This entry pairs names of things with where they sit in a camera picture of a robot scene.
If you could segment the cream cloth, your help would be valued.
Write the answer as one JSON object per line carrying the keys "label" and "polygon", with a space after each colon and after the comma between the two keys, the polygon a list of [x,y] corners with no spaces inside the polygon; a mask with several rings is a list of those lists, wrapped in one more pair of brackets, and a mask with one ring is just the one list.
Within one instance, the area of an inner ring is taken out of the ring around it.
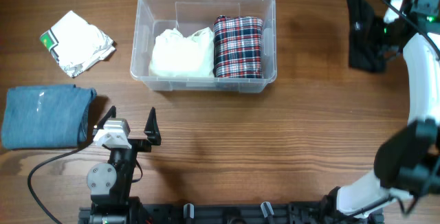
{"label": "cream cloth", "polygon": [[205,27],[190,36],[167,29],[155,38],[148,72],[152,76],[212,78],[214,32]]}

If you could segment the black garment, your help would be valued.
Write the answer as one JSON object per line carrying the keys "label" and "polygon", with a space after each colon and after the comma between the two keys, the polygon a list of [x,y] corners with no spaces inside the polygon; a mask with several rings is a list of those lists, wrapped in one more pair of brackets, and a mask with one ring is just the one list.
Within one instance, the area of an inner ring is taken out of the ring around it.
{"label": "black garment", "polygon": [[381,56],[384,22],[366,0],[346,0],[349,11],[349,67],[370,73],[386,71]]}

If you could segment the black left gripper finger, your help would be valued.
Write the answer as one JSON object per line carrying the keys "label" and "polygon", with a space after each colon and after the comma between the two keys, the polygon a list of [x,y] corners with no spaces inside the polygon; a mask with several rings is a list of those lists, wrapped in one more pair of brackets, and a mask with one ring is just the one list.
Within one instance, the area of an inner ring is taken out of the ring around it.
{"label": "black left gripper finger", "polygon": [[156,110],[154,107],[151,108],[146,126],[144,128],[144,134],[147,136],[147,140],[154,146],[160,146],[162,138],[160,135],[160,130],[157,124]]}
{"label": "black left gripper finger", "polygon": [[116,117],[116,107],[112,106],[107,113],[104,115],[104,117],[93,127],[94,130],[103,129],[106,121],[110,118]]}

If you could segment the plaid shirt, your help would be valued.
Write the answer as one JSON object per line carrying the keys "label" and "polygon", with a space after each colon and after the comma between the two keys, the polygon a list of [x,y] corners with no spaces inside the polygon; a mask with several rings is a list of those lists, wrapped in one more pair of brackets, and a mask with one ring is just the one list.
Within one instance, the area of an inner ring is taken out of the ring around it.
{"label": "plaid shirt", "polygon": [[262,78],[263,21],[255,16],[218,16],[213,28],[215,76]]}

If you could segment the blue jeans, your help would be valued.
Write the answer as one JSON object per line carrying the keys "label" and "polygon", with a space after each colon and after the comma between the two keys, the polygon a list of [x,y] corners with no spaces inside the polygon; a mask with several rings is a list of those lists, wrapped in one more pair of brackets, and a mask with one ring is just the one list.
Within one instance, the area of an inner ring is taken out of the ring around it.
{"label": "blue jeans", "polygon": [[87,141],[94,88],[41,85],[7,92],[1,143],[8,150],[69,148]]}

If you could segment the white printed shirt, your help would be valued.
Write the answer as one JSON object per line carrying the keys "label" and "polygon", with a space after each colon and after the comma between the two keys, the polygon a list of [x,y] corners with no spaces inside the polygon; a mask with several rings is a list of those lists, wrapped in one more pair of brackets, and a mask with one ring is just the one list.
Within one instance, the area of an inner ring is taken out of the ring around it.
{"label": "white printed shirt", "polygon": [[40,42],[71,78],[105,60],[116,50],[110,36],[72,10],[44,32]]}

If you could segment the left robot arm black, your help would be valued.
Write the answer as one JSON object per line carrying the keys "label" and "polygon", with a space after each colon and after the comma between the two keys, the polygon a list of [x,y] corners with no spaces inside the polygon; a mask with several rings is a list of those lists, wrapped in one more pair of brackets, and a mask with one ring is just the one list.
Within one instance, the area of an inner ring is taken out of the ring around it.
{"label": "left robot arm black", "polygon": [[79,223],[152,223],[153,217],[143,207],[139,197],[130,195],[135,168],[140,167],[138,153],[151,152],[162,138],[157,125],[156,111],[149,112],[144,134],[146,138],[130,138],[128,122],[116,117],[112,106],[93,128],[93,142],[110,151],[109,160],[93,166],[87,174],[87,186],[91,190],[91,207],[83,208]]}

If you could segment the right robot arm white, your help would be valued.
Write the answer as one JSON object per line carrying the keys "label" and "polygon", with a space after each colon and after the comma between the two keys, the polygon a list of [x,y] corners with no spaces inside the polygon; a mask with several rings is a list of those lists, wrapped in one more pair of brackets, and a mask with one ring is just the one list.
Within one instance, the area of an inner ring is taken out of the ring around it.
{"label": "right robot arm white", "polygon": [[346,0],[349,11],[349,66],[382,73],[402,57],[410,93],[407,125],[382,144],[373,169],[336,188],[323,205],[337,222],[370,219],[391,203],[439,193],[439,0],[382,0],[377,16],[366,0]]}

